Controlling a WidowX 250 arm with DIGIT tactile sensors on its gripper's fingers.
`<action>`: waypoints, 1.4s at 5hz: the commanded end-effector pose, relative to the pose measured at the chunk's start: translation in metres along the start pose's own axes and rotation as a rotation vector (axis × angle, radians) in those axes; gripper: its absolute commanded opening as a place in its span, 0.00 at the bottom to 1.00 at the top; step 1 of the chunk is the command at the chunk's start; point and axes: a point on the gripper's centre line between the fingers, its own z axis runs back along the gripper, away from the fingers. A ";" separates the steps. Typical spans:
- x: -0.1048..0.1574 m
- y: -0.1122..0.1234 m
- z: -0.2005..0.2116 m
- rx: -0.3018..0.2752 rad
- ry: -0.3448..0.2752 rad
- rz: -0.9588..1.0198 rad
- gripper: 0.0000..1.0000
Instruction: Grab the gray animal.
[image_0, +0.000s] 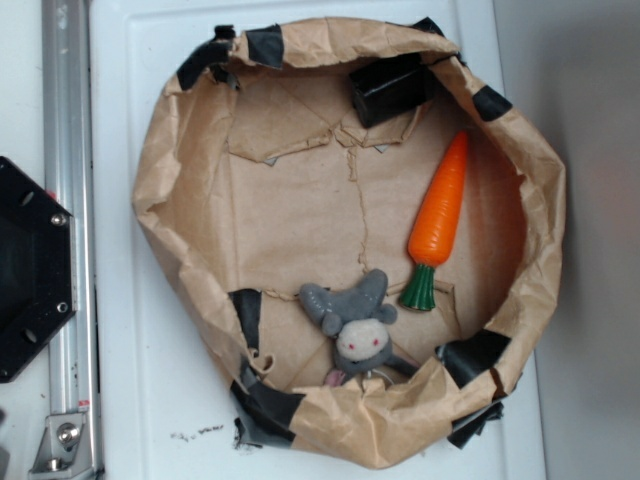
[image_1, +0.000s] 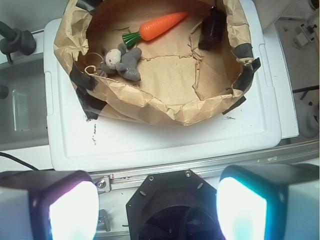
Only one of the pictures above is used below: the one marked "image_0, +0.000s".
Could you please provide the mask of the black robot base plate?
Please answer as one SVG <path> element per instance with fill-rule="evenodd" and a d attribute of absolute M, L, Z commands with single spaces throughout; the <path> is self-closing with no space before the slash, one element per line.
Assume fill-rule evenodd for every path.
<path fill-rule="evenodd" d="M 74 314 L 73 216 L 1 158 L 1 382 L 14 381 Z"/>

